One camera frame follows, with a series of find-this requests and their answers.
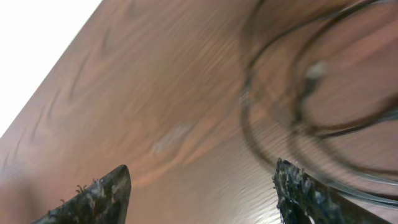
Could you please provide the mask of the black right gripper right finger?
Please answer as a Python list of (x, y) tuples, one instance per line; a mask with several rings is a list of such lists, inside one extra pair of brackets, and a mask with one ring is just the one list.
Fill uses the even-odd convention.
[(284, 223), (389, 224), (289, 161), (277, 161), (273, 182), (278, 196), (277, 208)]

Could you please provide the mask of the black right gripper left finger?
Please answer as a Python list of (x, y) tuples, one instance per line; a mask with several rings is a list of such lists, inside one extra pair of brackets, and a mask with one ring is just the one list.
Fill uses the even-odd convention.
[(120, 165), (59, 207), (35, 221), (36, 224), (124, 224), (131, 194), (131, 178)]

